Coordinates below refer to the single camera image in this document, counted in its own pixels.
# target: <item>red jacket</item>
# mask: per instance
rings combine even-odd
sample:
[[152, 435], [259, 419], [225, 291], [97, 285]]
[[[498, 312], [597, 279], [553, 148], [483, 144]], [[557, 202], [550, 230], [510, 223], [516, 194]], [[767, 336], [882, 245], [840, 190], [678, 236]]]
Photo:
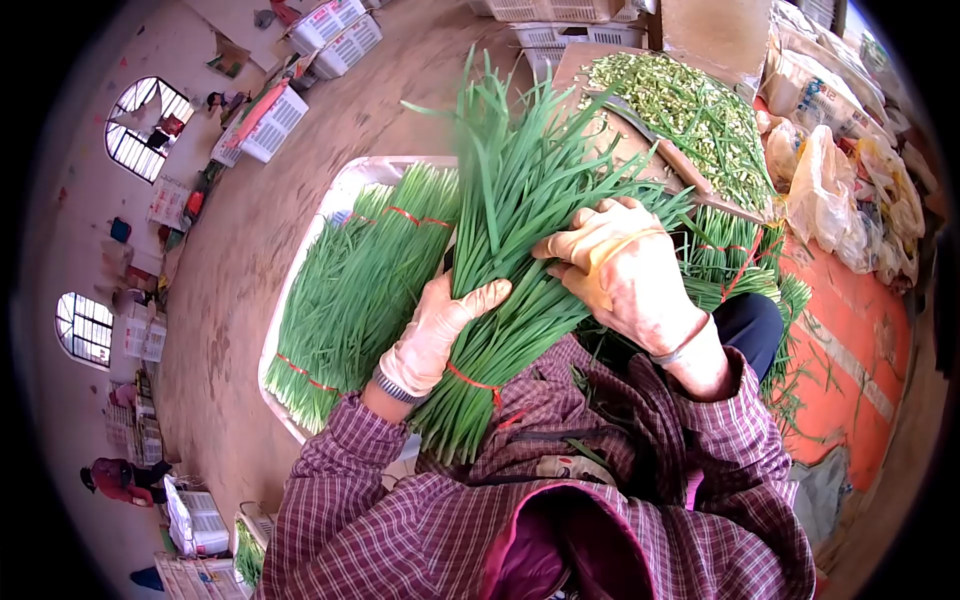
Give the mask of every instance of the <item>red jacket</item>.
[[[124, 487], [121, 476], [121, 470], [126, 469], [130, 474], [130, 481]], [[90, 467], [90, 478], [93, 479], [93, 485], [104, 493], [107, 498], [114, 500], [123, 500], [130, 502], [134, 506], [140, 506], [133, 502], [134, 498], [146, 500], [146, 507], [154, 506], [154, 499], [149, 490], [138, 488], [133, 484], [132, 465], [122, 458], [98, 458]]]

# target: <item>arched window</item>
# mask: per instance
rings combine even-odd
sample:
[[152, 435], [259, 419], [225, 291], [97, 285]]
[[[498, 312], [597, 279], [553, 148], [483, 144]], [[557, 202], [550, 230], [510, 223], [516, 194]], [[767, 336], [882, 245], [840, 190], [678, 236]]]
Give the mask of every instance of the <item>arched window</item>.
[[107, 154], [153, 183], [177, 139], [157, 128], [160, 121], [173, 115], [186, 123], [192, 114], [186, 96], [159, 77], [145, 77], [125, 89], [110, 111]]
[[113, 315], [100, 302], [69, 292], [57, 302], [60, 343], [77, 358], [110, 366]]

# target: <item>hand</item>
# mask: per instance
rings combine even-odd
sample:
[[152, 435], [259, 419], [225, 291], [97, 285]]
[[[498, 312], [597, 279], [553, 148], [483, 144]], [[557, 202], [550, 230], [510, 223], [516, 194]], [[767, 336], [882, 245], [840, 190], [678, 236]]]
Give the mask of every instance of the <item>hand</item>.
[[707, 313], [686, 295], [670, 236], [638, 201], [620, 197], [581, 208], [570, 228], [540, 240], [532, 254], [563, 261], [548, 272], [600, 324], [661, 356], [706, 322]]
[[453, 300], [452, 277], [447, 271], [423, 287], [413, 320], [399, 341], [380, 357], [383, 374], [412, 396], [426, 396], [440, 383], [457, 335], [470, 320], [504, 301], [513, 289], [510, 280], [498, 279]]

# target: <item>red string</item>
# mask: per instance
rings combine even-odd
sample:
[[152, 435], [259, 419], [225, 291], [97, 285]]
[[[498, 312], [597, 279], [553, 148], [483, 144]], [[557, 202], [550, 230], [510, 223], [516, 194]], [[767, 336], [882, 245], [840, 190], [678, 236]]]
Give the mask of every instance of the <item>red string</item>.
[[474, 380], [470, 379], [469, 377], [467, 377], [466, 375], [464, 375], [463, 373], [461, 373], [456, 367], [453, 366], [453, 363], [451, 363], [450, 361], [446, 361], [446, 366], [447, 366], [448, 369], [450, 369], [451, 371], [453, 371], [453, 374], [457, 375], [458, 377], [460, 377], [461, 379], [463, 379], [464, 381], [466, 381], [466, 382], [467, 382], [468, 384], [470, 384], [471, 386], [475, 386], [475, 387], [477, 387], [477, 388], [482, 388], [482, 389], [484, 389], [484, 390], [492, 390], [492, 391], [493, 391], [493, 406], [495, 406], [495, 407], [497, 407], [497, 408], [500, 408], [500, 407], [503, 405], [503, 401], [502, 401], [502, 399], [500, 398], [500, 386], [498, 386], [498, 385], [485, 385], [485, 384], [483, 384], [483, 383], [480, 383], [479, 381], [474, 381]]
[[406, 217], [407, 219], [410, 219], [411, 221], [413, 221], [414, 224], [417, 225], [417, 227], [420, 226], [420, 220], [418, 220], [417, 217], [413, 216], [412, 214], [410, 214], [410, 213], [407, 212], [406, 210], [400, 208], [399, 206], [387, 206], [386, 208], [383, 209], [383, 214], [387, 214], [387, 211], [388, 211], [388, 210], [396, 211], [396, 212], [400, 213], [401, 215], [403, 215], [404, 217]]
[[314, 381], [313, 379], [311, 379], [309, 372], [307, 372], [307, 371], [304, 370], [304, 369], [301, 369], [301, 368], [298, 367], [297, 365], [295, 365], [295, 364], [293, 364], [292, 362], [290, 362], [290, 359], [287, 358], [286, 356], [284, 356], [283, 354], [280, 354], [280, 353], [278, 352], [278, 353], [276, 354], [276, 357], [279, 358], [280, 360], [284, 361], [286, 364], [290, 365], [290, 368], [293, 369], [294, 371], [298, 372], [298, 373], [301, 374], [301, 375], [306, 376], [307, 381], [309, 381], [311, 385], [316, 386], [316, 387], [320, 388], [321, 390], [327, 390], [327, 391], [329, 391], [329, 392], [336, 392], [336, 393], [337, 393], [337, 396], [343, 397], [343, 394], [341, 394], [340, 392], [338, 392], [336, 388], [331, 388], [331, 387], [328, 386], [328, 385], [324, 385], [323, 383], [319, 383], [319, 382]]
[[438, 221], [436, 219], [431, 219], [430, 217], [423, 217], [424, 222], [436, 223], [437, 225], [442, 225], [445, 228], [450, 228], [450, 223], [444, 223], [443, 221]]
[[780, 242], [783, 241], [783, 237], [784, 237], [784, 236], [780, 236], [780, 237], [778, 237], [776, 240], [774, 240], [774, 243], [771, 244], [770, 246], [767, 246], [767, 249], [766, 249], [765, 251], [761, 252], [760, 255], [756, 258], [756, 260], [759, 260], [760, 258], [763, 258], [764, 256], [769, 256], [769, 255], [770, 255], [770, 251], [771, 251], [777, 244], [779, 244]]
[[513, 416], [510, 417], [509, 419], [507, 419], [507, 420], [503, 421], [502, 423], [500, 423], [499, 425], [497, 425], [496, 428], [497, 428], [497, 429], [503, 429], [504, 427], [509, 427], [510, 425], [513, 425], [513, 424], [516, 422], [517, 419], [519, 419], [520, 417], [523, 417], [524, 415], [526, 415], [526, 414], [527, 414], [527, 411], [529, 411], [529, 410], [530, 410], [529, 408], [521, 408], [520, 410], [516, 411], [516, 414], [515, 414], [515, 415], [513, 415]]
[[349, 215], [347, 215], [347, 218], [344, 219], [344, 225], [346, 225], [347, 222], [348, 222], [350, 219], [352, 219], [353, 217], [356, 217], [357, 219], [360, 219], [360, 220], [362, 220], [362, 221], [366, 221], [367, 223], [370, 223], [371, 225], [374, 224], [374, 223], [376, 223], [376, 221], [373, 220], [373, 219], [368, 219], [367, 217], [365, 217], [365, 216], [363, 216], [363, 215], [358, 215], [358, 214], [355, 213], [355, 212], [351, 212]]
[[740, 265], [740, 269], [736, 272], [736, 275], [733, 276], [733, 280], [730, 282], [730, 285], [727, 287], [720, 286], [720, 303], [723, 304], [727, 301], [727, 294], [729, 294], [734, 287], [736, 287], [736, 282], [740, 280], [740, 277], [743, 275], [743, 272], [747, 270], [747, 265], [754, 261], [754, 254], [756, 253], [756, 248], [760, 245], [760, 238], [763, 237], [763, 228], [756, 228], [756, 237], [754, 238], [754, 245], [750, 248], [750, 251], [747, 252], [747, 259], [743, 261], [743, 264]]
[[[403, 216], [406, 217], [407, 219], [410, 219], [411, 221], [413, 221], [414, 224], [415, 224], [417, 227], [423, 225], [423, 223], [425, 223], [425, 222], [436, 223], [437, 225], [442, 225], [442, 226], [444, 226], [445, 228], [450, 228], [450, 227], [452, 227], [452, 226], [450, 225], [450, 223], [444, 223], [443, 221], [438, 221], [437, 219], [432, 219], [432, 218], [430, 218], [430, 217], [424, 217], [423, 220], [421, 221], [421, 220], [419, 220], [417, 217], [415, 217], [415, 216], [413, 216], [412, 214], [410, 214], [409, 212], [407, 212], [406, 210], [400, 208], [399, 206], [387, 206], [386, 208], [383, 209], [384, 214], [386, 214], [386, 212], [387, 212], [388, 210], [394, 210], [394, 211], [400, 213], [401, 215], [403, 215]], [[363, 216], [363, 215], [358, 215], [358, 214], [355, 213], [355, 212], [351, 212], [351, 213], [347, 216], [347, 218], [344, 220], [344, 225], [346, 225], [347, 222], [348, 222], [350, 219], [352, 219], [353, 217], [356, 217], [357, 219], [363, 219], [364, 221], [366, 221], [367, 223], [370, 223], [370, 224], [376, 223], [376, 221], [375, 221], [374, 219], [368, 219], [367, 217], [365, 217], [365, 216]]]

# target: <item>purple plaid shirt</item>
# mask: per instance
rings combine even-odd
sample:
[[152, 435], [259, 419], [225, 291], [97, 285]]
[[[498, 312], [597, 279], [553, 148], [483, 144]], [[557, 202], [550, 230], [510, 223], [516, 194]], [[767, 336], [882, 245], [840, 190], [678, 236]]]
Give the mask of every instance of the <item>purple plaid shirt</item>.
[[[347, 395], [294, 464], [257, 597], [500, 595], [494, 586], [520, 508], [558, 487], [584, 492], [636, 538], [647, 572], [623, 575], [635, 581], [634, 597], [811, 597], [813, 558], [791, 508], [790, 458], [756, 375], [726, 350], [736, 396], [698, 403], [664, 384], [645, 356], [618, 377], [565, 336], [504, 386], [474, 464], [439, 468], [421, 456], [418, 474], [391, 492], [380, 473], [407, 428]], [[589, 401], [571, 365], [588, 377]], [[571, 437], [603, 457], [619, 488], [537, 477], [542, 457], [578, 454]], [[703, 480], [688, 510], [697, 470]]]

